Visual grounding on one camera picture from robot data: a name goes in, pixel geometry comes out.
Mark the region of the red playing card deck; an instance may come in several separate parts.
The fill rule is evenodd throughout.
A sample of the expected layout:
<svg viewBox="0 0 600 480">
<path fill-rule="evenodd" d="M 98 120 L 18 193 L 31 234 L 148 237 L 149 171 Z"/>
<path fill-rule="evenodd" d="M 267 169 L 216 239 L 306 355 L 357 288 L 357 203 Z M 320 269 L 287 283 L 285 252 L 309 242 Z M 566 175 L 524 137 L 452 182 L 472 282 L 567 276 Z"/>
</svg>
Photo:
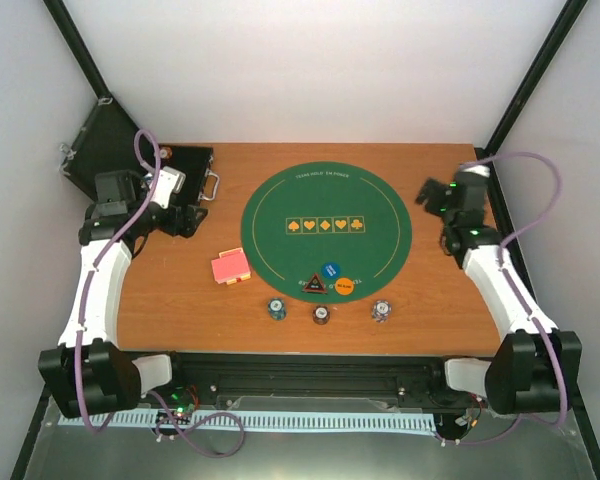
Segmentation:
<svg viewBox="0 0 600 480">
<path fill-rule="evenodd" d="M 211 261 L 211 268 L 218 284 L 232 285 L 251 278 L 251 269 L 242 247 L 220 252 Z"/>
</svg>

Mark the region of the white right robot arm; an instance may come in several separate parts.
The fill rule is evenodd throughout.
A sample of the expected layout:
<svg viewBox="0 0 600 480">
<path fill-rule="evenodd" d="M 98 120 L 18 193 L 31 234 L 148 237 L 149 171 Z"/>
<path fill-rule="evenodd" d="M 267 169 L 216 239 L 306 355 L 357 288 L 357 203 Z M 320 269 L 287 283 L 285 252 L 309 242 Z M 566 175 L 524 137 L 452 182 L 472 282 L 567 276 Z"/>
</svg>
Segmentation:
<svg viewBox="0 0 600 480">
<path fill-rule="evenodd" d="M 582 344 L 539 307 L 517 273 L 500 233 L 486 225 L 490 170 L 475 165 L 443 183 L 429 178 L 417 204 L 442 221 L 441 245 L 472 281 L 501 343 L 490 360 L 452 358 L 445 380 L 455 391 L 486 399 L 501 415 L 557 413 L 564 419 L 576 386 Z"/>
</svg>

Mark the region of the triangular dealer button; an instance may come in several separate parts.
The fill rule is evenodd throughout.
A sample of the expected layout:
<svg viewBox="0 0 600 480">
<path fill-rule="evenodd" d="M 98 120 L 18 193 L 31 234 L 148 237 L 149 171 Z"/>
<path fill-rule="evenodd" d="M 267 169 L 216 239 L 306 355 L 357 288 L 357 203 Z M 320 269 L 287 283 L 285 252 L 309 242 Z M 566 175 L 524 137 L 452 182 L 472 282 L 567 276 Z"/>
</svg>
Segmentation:
<svg viewBox="0 0 600 480">
<path fill-rule="evenodd" d="M 302 287 L 304 293 L 326 294 L 327 287 L 318 273 L 314 273 Z"/>
</svg>

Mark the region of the orange big blind button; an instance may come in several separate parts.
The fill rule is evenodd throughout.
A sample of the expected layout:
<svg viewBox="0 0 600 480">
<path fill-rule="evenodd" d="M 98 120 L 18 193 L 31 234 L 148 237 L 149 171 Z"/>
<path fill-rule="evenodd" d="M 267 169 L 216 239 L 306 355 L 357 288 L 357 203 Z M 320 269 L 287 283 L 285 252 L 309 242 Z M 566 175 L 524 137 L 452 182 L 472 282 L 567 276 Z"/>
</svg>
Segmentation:
<svg viewBox="0 0 600 480">
<path fill-rule="evenodd" d="M 349 296 L 355 289 L 355 283 L 350 278 L 340 277 L 334 282 L 333 287 L 338 295 Z"/>
</svg>

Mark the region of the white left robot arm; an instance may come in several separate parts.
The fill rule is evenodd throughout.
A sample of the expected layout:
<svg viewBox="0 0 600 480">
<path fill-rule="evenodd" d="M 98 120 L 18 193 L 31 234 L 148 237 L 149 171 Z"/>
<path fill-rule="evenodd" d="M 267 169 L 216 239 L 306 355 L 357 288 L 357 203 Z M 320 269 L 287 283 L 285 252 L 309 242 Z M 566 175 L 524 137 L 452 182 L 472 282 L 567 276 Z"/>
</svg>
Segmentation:
<svg viewBox="0 0 600 480">
<path fill-rule="evenodd" d="M 188 378 L 167 354 L 132 359 L 118 347 L 122 287 L 139 239 L 160 230 L 188 238 L 206 212 L 175 200 L 185 173 L 163 167 L 152 175 L 131 170 L 95 178 L 95 201 L 79 231 L 81 272 L 74 304 L 57 347 L 39 355 L 38 370 L 61 413 L 70 419 L 138 406 L 150 390 L 181 400 Z"/>
</svg>

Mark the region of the blue small blind button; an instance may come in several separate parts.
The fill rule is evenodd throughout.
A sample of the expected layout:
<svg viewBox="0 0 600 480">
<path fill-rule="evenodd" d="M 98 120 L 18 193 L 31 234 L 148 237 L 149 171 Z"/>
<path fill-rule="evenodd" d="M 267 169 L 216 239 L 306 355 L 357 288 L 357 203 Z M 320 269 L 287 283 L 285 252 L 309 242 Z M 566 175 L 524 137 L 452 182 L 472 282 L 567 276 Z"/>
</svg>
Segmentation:
<svg viewBox="0 0 600 480">
<path fill-rule="evenodd" d="M 326 262 L 321 267 L 321 274 L 327 279 L 337 279 L 341 275 L 341 268 L 336 262 Z"/>
</svg>

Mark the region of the blue poker chip stack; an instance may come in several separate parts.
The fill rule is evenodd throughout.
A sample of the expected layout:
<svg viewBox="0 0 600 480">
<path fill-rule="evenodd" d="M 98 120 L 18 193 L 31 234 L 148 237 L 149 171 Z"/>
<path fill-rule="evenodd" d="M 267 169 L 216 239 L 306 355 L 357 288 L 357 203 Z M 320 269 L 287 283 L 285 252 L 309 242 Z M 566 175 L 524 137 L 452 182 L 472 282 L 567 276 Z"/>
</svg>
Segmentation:
<svg viewBox="0 0 600 480">
<path fill-rule="evenodd" d="M 281 298 L 272 298 L 268 302 L 267 309 L 270 317 L 276 321 L 281 321 L 286 318 L 286 306 Z"/>
</svg>

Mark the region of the dark red chip stack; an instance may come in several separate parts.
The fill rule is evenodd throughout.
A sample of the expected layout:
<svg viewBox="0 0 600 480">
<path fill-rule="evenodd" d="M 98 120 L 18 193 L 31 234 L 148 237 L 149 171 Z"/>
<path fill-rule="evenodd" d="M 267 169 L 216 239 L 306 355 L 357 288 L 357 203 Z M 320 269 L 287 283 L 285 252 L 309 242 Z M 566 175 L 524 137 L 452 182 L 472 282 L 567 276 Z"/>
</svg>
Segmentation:
<svg viewBox="0 0 600 480">
<path fill-rule="evenodd" d="M 318 305 L 312 311 L 313 321 L 318 325 L 325 325 L 329 322 L 330 311 L 325 305 Z"/>
</svg>

